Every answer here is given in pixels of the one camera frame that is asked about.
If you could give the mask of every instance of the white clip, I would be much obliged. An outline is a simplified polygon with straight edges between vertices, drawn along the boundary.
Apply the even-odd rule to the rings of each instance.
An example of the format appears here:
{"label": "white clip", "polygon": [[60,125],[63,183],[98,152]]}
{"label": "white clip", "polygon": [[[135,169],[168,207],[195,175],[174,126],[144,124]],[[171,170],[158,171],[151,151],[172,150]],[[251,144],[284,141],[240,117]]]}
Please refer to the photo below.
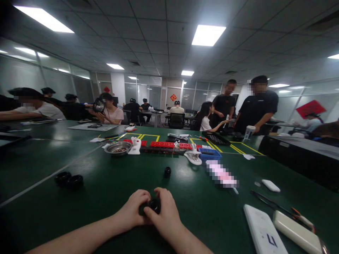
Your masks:
{"label": "white clip", "polygon": [[199,158],[199,154],[201,154],[201,152],[197,151],[197,145],[196,144],[192,144],[192,151],[187,151],[184,153],[184,156],[194,165],[201,165],[202,161]]}

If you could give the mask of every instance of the hand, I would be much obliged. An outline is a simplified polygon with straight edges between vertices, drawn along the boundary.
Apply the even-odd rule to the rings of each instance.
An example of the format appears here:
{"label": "hand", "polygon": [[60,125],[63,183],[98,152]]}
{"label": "hand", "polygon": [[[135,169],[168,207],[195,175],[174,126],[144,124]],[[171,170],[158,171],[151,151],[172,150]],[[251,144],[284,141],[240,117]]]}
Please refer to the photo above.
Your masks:
{"label": "hand", "polygon": [[149,224],[147,217],[139,215],[139,207],[142,203],[151,200],[151,195],[146,190],[137,190],[133,193],[126,204],[114,215],[119,217],[119,221],[124,224],[124,231],[128,231],[135,226]]}
{"label": "hand", "polygon": [[144,212],[153,222],[162,237],[168,242],[171,242],[175,236],[178,236],[185,231],[185,227],[181,223],[179,212],[172,194],[168,190],[159,187],[154,191],[157,193],[157,197],[160,196],[160,214],[156,214],[149,207],[145,207]]}

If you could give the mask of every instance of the ceiling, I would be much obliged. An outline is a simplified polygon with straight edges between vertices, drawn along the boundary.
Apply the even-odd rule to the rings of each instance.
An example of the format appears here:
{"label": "ceiling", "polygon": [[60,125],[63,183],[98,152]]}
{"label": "ceiling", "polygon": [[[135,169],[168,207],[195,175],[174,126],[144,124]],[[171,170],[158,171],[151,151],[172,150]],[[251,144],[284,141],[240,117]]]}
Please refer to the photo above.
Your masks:
{"label": "ceiling", "polygon": [[[81,7],[89,2],[90,6]],[[56,33],[14,8],[6,37],[91,71],[181,76],[240,84],[267,75],[270,84],[339,77],[339,27],[305,30],[339,10],[337,0],[19,0],[40,7],[74,34]],[[191,45],[198,24],[226,26],[213,47]],[[133,66],[129,61],[138,61]],[[234,75],[227,71],[237,71]]]}

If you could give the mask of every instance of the pink shirt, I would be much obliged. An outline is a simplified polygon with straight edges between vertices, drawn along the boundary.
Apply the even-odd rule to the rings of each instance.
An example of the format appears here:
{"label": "pink shirt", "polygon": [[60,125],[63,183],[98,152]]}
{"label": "pink shirt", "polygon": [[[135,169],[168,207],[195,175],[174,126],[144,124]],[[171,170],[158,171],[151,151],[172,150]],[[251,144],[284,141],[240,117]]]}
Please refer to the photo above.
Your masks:
{"label": "pink shirt", "polygon": [[[120,120],[119,124],[121,124],[121,120],[124,119],[124,112],[122,111],[122,109],[119,109],[119,108],[117,108],[116,111],[114,111],[113,113],[109,113],[107,108],[105,108],[104,113],[111,120],[119,119]],[[105,119],[103,123],[110,123],[110,122],[107,119]]]}

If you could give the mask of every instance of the screwdriver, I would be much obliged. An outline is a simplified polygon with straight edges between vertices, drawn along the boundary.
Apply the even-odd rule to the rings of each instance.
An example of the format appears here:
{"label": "screwdriver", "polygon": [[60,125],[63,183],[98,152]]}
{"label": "screwdriver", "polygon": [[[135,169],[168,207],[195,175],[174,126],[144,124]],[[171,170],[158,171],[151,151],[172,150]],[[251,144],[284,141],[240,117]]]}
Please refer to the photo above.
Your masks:
{"label": "screwdriver", "polygon": [[207,138],[203,138],[203,137],[201,137],[201,136],[199,136],[198,138],[200,138],[200,139],[202,139],[202,140],[204,140],[204,141],[207,142]]}

